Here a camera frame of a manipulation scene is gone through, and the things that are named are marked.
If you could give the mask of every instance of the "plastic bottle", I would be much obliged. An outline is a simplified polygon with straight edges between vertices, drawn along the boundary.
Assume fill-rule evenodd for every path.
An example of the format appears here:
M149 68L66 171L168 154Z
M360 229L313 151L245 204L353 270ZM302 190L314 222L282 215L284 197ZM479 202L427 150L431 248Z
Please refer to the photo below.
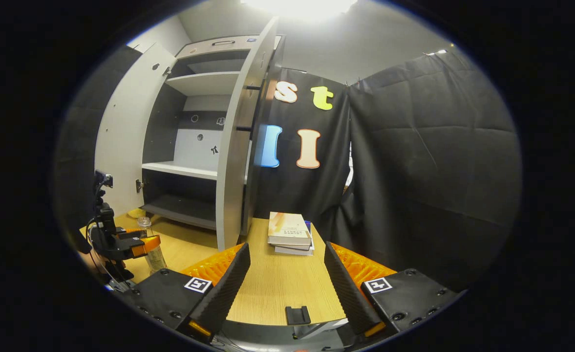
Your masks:
M140 229L146 231L146 237L155 236L155 234L153 233L153 228L151 228L152 223L150 222L150 218L147 218L145 216L137 218L137 224L140 227ZM164 254L162 253L162 249L160 247L161 246L158 245L157 248L151 250L151 252L149 252L146 255L146 262L149 263L151 275L155 274L156 271L160 269L165 269L168 267L164 259Z

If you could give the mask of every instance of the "wooden table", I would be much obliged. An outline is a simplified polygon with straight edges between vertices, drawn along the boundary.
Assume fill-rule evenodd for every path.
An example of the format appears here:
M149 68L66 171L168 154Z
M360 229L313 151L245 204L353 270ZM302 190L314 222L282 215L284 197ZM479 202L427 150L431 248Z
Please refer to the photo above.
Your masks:
M117 226L137 227L134 218L119 216ZM168 268L180 271L212 254L218 253L215 232L187 226L158 216L153 217L153 230L161 235L162 251ZM311 323L345 318L339 299L324 265L324 242L311 226L314 236L313 256L291 256L274 253L267 244L268 220L253 219L249 235L250 269L246 274L228 320L259 325L287 325L285 307L307 306ZM125 261L139 283L149 276L144 258Z

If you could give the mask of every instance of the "white shelf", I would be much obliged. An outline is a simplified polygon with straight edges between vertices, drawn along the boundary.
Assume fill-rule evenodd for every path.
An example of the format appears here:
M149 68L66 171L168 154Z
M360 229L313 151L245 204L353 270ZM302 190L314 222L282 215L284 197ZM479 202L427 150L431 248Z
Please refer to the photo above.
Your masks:
M206 178L207 180L216 180L218 171L194 169L192 167L183 167L174 165L174 162L144 163L142 169L168 172L182 176L191 176L196 178Z
M186 96L232 94L239 71L189 74L166 80L166 84Z

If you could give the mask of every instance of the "circular hole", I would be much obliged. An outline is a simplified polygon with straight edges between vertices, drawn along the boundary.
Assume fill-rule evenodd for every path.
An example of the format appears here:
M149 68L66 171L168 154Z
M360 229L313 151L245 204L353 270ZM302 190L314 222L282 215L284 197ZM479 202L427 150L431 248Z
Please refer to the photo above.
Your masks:
M406 317L406 314L404 314L404 313L396 313L396 314L392 315L392 320L399 321L399 320L403 320L405 317Z

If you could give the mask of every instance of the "cabinet door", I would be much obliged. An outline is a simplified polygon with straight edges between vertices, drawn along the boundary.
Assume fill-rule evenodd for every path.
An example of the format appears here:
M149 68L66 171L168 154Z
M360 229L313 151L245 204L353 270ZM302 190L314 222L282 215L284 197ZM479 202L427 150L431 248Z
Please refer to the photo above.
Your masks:
M164 85L164 71L175 57L153 44L127 71L113 91L98 129L94 167L113 176L113 189L103 196L116 215L144 205L142 180L144 137L155 98Z
M246 86L260 86L274 50L278 18L274 17L263 29L250 49L237 78L226 122L222 133L222 151L218 160L216 181L216 231L218 250L236 245L242 229L243 186L248 160L250 132L237 127L251 127L258 90Z

